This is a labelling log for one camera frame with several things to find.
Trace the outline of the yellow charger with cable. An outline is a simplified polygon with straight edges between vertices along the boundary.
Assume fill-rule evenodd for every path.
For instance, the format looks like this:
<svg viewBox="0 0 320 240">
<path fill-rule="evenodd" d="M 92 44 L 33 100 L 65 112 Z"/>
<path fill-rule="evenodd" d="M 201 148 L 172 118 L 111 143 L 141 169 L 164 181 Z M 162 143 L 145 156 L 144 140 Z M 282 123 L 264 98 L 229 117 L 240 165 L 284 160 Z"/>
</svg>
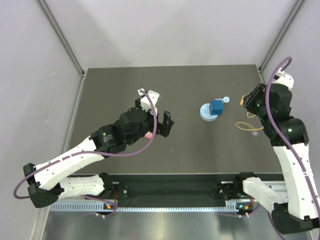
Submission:
<svg viewBox="0 0 320 240">
<path fill-rule="evenodd" d="M 240 105 L 243 106 L 245 102 L 245 95 L 241 97 Z"/>
</svg>

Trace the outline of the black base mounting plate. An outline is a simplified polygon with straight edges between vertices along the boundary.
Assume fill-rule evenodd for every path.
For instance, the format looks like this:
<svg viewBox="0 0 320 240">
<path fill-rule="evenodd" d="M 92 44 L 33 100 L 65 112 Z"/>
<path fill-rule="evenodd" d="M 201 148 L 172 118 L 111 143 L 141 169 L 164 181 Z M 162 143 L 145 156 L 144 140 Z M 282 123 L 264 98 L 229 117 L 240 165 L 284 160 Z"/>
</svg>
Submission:
<svg viewBox="0 0 320 240">
<path fill-rule="evenodd" d="M 228 185 L 214 182 L 114 182 L 118 199 L 138 196 L 199 196 L 213 199 L 237 199 L 238 194 Z"/>
</svg>

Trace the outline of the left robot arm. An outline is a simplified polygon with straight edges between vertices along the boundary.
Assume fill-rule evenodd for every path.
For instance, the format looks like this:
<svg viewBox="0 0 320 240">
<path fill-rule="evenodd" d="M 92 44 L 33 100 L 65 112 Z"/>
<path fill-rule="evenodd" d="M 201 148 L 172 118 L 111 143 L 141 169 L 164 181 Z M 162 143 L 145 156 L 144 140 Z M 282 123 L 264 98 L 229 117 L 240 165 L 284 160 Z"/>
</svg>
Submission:
<svg viewBox="0 0 320 240">
<path fill-rule="evenodd" d="M 28 196 L 36 208 L 47 207 L 58 200 L 90 196 L 108 199 L 114 192 L 110 176 L 103 172 L 89 177 L 74 177 L 72 174 L 95 162 L 109 157 L 121 157 L 127 146 L 144 138 L 147 133 L 167 137 L 174 121 L 168 111 L 163 121 L 142 108 L 131 108 L 109 125 L 100 127 L 84 141 L 55 159 L 23 167 L 27 177 Z"/>
</svg>

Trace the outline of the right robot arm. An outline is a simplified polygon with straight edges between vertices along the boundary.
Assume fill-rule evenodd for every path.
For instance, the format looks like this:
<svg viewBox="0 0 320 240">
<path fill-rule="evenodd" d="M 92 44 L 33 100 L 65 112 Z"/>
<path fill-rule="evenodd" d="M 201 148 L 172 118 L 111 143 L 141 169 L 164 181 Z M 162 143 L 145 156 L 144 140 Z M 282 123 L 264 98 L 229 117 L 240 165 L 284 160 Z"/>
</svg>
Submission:
<svg viewBox="0 0 320 240">
<path fill-rule="evenodd" d="M 258 116 L 264 134 L 280 162 L 287 196 L 281 196 L 252 172 L 235 177 L 233 192 L 257 200 L 271 215 L 283 235 L 307 232 L 320 226 L 320 196 L 309 159 L 309 138 L 304 123 L 290 115 L 292 93 L 286 85 L 273 83 L 256 88 L 241 100 L 242 106 Z"/>
</svg>

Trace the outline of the dark blue cube socket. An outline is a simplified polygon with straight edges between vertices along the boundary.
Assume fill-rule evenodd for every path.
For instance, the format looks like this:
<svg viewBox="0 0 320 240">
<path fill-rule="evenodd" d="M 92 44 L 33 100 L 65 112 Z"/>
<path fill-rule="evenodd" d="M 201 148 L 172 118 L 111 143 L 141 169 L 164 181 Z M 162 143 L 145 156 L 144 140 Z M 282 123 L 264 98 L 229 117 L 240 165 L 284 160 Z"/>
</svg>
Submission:
<svg viewBox="0 0 320 240">
<path fill-rule="evenodd" d="M 209 112 L 213 116 L 220 116 L 224 111 L 224 103 L 220 99 L 212 100 L 209 104 Z"/>
</svg>

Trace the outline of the pink triangular power strip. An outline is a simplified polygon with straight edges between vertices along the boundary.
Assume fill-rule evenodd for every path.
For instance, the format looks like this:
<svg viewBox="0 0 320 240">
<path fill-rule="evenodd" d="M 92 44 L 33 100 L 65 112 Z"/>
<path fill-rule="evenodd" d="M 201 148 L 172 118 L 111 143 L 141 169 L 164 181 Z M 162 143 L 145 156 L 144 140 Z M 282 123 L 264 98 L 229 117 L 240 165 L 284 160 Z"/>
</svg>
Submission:
<svg viewBox="0 0 320 240">
<path fill-rule="evenodd" d="M 151 139 L 153 136 L 153 133 L 152 132 L 147 132 L 144 137 L 147 138 L 147 139 Z"/>
</svg>

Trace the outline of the light blue round power strip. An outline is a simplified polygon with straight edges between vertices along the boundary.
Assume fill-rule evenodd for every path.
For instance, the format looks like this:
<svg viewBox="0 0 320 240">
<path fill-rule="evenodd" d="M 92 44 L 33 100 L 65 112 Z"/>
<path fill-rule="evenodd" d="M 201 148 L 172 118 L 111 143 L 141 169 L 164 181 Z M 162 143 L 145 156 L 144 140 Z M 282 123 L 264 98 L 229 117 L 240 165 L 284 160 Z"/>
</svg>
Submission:
<svg viewBox="0 0 320 240">
<path fill-rule="evenodd" d="M 218 115 L 211 115 L 210 103 L 205 103 L 201 106 L 199 115 L 206 122 L 213 122 L 218 118 Z"/>
</svg>

